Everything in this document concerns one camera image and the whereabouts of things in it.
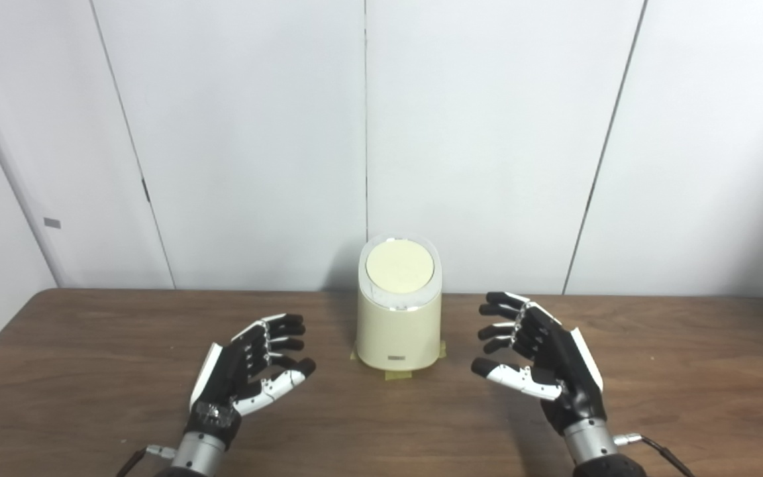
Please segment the black cable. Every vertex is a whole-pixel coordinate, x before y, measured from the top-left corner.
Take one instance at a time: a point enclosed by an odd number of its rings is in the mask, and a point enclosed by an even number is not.
[[[661,454],[662,458],[665,458],[667,462],[670,464],[673,464],[673,467],[679,469],[679,472],[682,473],[685,477],[696,477],[693,475],[693,472],[691,472],[691,469],[687,468],[686,465],[682,464],[682,462],[676,458],[676,456],[673,455],[672,452],[670,452],[670,449],[661,446],[658,442],[653,441],[652,439],[649,439],[646,437],[646,435],[642,435],[641,440],[644,441],[644,444],[647,446],[652,447],[653,449],[657,450],[659,454]]]
[[[137,465],[137,462],[140,462],[140,459],[142,459],[143,456],[145,455],[146,455],[146,447],[143,447],[137,452],[131,454],[131,457],[128,459],[128,461],[126,461],[125,464],[122,466],[122,468],[119,469],[119,472],[117,472],[117,477],[125,477],[125,474],[128,474],[131,471],[131,469],[133,469],[134,466]]]

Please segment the cable connector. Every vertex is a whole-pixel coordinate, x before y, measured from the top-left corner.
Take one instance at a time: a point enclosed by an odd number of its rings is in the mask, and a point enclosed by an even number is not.
[[[623,447],[628,446],[629,444],[633,444],[635,442],[640,442],[644,440],[644,437],[642,435],[639,435],[638,433],[632,433],[632,434],[618,434],[613,437],[614,439],[614,445],[617,447]]]
[[[154,456],[159,456],[160,458],[164,458],[167,460],[172,460],[176,458],[175,449],[173,449],[172,447],[157,446],[155,444],[146,446],[146,453],[152,454]]]

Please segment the robotic hand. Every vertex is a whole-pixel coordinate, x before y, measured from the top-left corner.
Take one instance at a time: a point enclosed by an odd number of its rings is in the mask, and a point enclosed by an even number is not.
[[[281,314],[257,320],[223,347],[211,344],[193,387],[190,416],[178,450],[149,446],[119,472],[125,475],[145,453],[172,459],[156,477],[214,477],[222,456],[237,435],[243,417],[273,404],[314,372],[309,359],[296,360],[280,350],[302,350],[300,315]],[[270,378],[255,380],[268,366],[284,368]]]
[[[512,293],[488,293],[479,313],[512,320],[479,330],[479,339],[490,339],[485,353],[511,348],[532,360],[533,368],[478,357],[472,371],[541,399],[546,419],[564,438],[576,464],[573,477],[645,477],[640,465],[617,450],[618,444],[642,437],[615,438],[605,426],[602,376],[578,329],[567,331],[540,305]]]

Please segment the beige lid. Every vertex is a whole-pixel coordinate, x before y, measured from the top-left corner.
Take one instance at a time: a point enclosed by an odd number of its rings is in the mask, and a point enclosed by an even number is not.
[[[406,238],[388,239],[367,256],[367,274],[390,293],[413,293],[429,283],[435,271],[432,254]]]

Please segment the black finger segment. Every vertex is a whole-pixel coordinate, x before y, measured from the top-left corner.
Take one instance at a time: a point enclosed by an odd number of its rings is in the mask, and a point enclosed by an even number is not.
[[[511,344],[511,338],[494,338],[485,343],[482,350],[489,355],[503,348],[507,348],[509,344]]]
[[[514,323],[508,323],[511,326],[502,326],[502,325],[495,325],[491,324],[490,326],[486,326],[485,328],[482,328],[479,330],[478,337],[479,339],[490,339],[490,338],[496,338],[497,336],[506,336],[511,338],[511,333],[514,333]]]
[[[270,322],[270,326],[273,325],[299,325],[302,324],[302,322],[305,320],[305,318],[302,318],[302,315],[294,315],[291,313],[285,314],[285,316],[276,318],[272,322]]]
[[[270,338],[281,338],[282,336],[301,336],[304,334],[305,326],[303,324],[290,324],[276,328],[270,327]]]
[[[312,372],[314,372],[317,368],[317,363],[314,362],[311,358],[305,358],[303,360],[300,360],[300,362],[294,364],[291,366],[291,371],[299,371],[302,372],[302,374],[305,375],[305,377],[309,377]]]
[[[281,366],[282,368],[285,368],[285,369],[293,368],[293,366],[296,365],[296,360],[287,356],[273,356],[270,359],[270,362],[272,362],[273,365]]]
[[[511,345],[511,349],[517,351],[520,356],[523,356],[527,360],[535,360],[536,350],[522,344],[520,341],[515,341]]]
[[[488,292],[487,295],[485,295],[485,299],[488,303],[493,303],[494,305],[509,305],[517,308],[517,310],[521,310],[524,305],[520,299],[514,298],[503,291]]]
[[[301,341],[301,339],[295,339],[295,338],[285,338],[285,339],[275,339],[274,341],[270,341],[270,349],[273,351],[276,350],[294,350],[294,351],[301,351],[305,348],[305,342]]]
[[[485,317],[503,317],[509,320],[517,319],[520,312],[508,308],[508,306],[494,305],[493,303],[483,303],[479,305],[479,314]]]
[[[490,360],[479,356],[473,360],[473,364],[470,365],[470,371],[475,372],[475,374],[478,374],[482,378],[487,378],[487,375],[491,374],[491,371],[499,368],[499,366],[500,364],[495,360]]]

